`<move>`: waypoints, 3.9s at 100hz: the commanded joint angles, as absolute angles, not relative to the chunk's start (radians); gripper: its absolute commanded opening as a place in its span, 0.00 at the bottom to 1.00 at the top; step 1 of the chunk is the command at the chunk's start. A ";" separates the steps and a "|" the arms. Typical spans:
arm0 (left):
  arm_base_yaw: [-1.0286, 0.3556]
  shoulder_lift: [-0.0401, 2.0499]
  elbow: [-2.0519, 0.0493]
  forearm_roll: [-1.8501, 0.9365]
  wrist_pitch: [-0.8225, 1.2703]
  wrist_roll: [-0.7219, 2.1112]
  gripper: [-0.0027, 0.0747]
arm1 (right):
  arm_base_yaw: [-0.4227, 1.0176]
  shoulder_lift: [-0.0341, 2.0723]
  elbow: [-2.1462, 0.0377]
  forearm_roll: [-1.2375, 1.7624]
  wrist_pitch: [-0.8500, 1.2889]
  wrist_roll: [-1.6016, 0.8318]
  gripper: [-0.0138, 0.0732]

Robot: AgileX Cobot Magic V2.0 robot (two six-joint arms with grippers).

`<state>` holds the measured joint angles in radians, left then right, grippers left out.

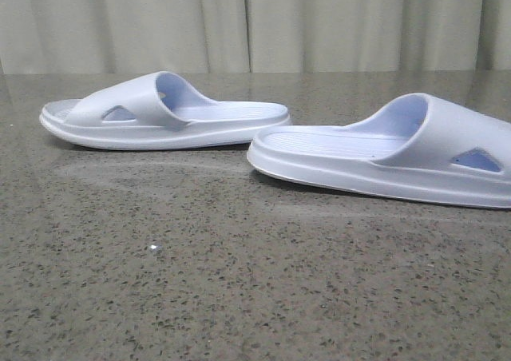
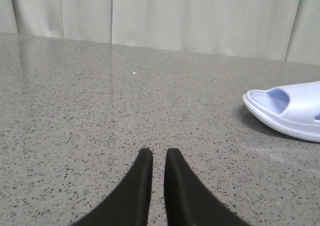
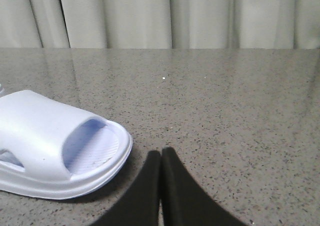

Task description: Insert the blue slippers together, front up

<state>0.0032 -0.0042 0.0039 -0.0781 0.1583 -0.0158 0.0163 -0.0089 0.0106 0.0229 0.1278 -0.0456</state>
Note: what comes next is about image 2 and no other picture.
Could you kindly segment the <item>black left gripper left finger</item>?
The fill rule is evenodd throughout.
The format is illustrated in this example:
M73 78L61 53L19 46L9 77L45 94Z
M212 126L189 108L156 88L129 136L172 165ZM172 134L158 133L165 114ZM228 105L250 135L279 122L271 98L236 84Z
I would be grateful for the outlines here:
M152 152L143 148L116 188L75 226L146 226L153 176Z

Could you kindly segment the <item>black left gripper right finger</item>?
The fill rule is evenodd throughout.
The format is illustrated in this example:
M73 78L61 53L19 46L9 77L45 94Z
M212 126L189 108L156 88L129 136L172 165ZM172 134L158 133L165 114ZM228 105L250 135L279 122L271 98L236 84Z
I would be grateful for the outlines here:
M204 186L177 148L167 150L164 201L169 226L247 226Z

